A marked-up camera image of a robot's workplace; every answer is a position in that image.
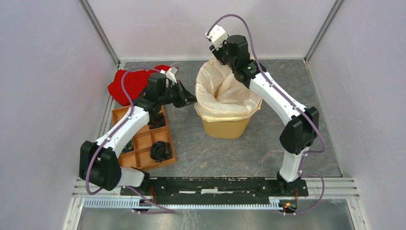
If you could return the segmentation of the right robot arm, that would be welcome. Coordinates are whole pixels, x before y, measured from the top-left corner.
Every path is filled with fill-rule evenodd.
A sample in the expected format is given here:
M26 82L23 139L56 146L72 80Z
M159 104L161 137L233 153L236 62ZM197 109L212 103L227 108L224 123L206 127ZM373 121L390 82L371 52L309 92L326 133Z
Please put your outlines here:
M212 43L209 49L217 60L228 66L236 80L258 94L282 120L285 127L279 139L284 157L276 188L281 195L290 195L296 189L301 159L316 138L318 110L306 108L280 88L266 69L251 57L244 36L222 34L210 35L207 39Z

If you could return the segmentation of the yellow mesh trash bin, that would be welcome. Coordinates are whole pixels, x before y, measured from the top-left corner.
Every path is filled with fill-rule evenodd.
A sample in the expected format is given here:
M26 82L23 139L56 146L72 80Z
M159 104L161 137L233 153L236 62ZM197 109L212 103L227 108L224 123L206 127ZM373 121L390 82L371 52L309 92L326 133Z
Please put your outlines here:
M207 122L202 120L207 135L214 138L236 139L243 135L250 118L237 121Z

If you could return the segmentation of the cream plastic trash bag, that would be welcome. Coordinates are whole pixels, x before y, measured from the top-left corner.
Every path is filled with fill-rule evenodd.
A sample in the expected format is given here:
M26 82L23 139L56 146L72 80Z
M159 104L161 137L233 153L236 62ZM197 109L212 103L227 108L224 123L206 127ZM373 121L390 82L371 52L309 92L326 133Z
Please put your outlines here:
M212 56L195 80L194 108L207 122L229 122L251 118L261 108L262 98L235 79L232 70Z

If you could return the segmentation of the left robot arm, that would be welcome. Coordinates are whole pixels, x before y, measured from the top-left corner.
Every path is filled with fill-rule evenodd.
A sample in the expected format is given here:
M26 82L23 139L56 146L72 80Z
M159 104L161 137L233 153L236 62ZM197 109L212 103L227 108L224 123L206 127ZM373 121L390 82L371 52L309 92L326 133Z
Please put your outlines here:
M163 105L182 108L196 102L196 96L187 91L173 74L151 74L147 86L130 102L121 120L96 141L85 141L81 145L79 176L85 181L87 193L95 195L102 189L111 191L118 186L132 186L138 195L147 194L150 181L145 179L146 173L137 168L121 167L120 153Z

